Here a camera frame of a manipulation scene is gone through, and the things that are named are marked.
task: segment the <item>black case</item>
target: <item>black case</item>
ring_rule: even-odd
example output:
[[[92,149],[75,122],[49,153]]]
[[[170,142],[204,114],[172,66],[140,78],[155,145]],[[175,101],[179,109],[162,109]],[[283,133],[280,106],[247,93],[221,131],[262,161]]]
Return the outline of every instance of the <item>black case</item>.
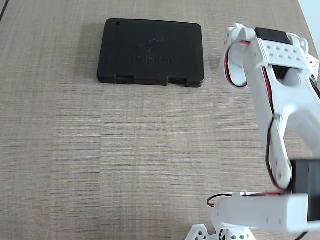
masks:
[[[108,19],[97,77],[101,83],[109,84],[200,87],[205,78],[201,26]]]

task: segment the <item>wood grain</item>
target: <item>wood grain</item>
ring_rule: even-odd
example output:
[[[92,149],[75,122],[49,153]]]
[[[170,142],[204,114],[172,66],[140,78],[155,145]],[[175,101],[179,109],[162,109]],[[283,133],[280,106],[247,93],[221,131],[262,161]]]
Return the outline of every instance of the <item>wood grain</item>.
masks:
[[[200,24],[204,85],[100,84],[109,18]],[[233,22],[296,33],[316,52],[297,0],[10,0],[0,24],[0,238],[184,239],[193,224],[214,232],[209,196],[269,190],[250,93],[218,73]]]

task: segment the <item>white wall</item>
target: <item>white wall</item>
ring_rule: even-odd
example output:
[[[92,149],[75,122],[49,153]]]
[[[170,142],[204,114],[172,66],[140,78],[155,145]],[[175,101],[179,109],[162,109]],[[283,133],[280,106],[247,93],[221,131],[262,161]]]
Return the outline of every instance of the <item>white wall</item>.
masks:
[[[320,18],[320,0],[299,0],[306,22],[308,23],[316,51],[320,57],[320,29],[317,22]]]

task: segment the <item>robotic arm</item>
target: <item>robotic arm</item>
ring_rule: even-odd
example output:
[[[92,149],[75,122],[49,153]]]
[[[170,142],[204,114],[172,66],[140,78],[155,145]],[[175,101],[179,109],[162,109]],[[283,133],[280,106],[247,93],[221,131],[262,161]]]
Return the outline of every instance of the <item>robotic arm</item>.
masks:
[[[209,198],[217,234],[210,236],[204,225],[194,225],[186,240],[255,240],[250,228],[304,232],[302,238],[320,229],[319,60],[308,52],[308,41],[292,33],[238,23],[227,30],[219,71],[232,88],[250,88],[266,166],[277,192]],[[316,159],[288,158],[287,128],[296,130]]]

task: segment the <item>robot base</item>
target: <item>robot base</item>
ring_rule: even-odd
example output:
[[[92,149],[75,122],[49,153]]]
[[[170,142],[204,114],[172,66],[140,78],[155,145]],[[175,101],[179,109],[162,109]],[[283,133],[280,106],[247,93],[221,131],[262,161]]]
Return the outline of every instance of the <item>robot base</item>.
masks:
[[[221,229],[219,233],[209,235],[205,225],[193,225],[185,240],[256,240],[248,227]]]

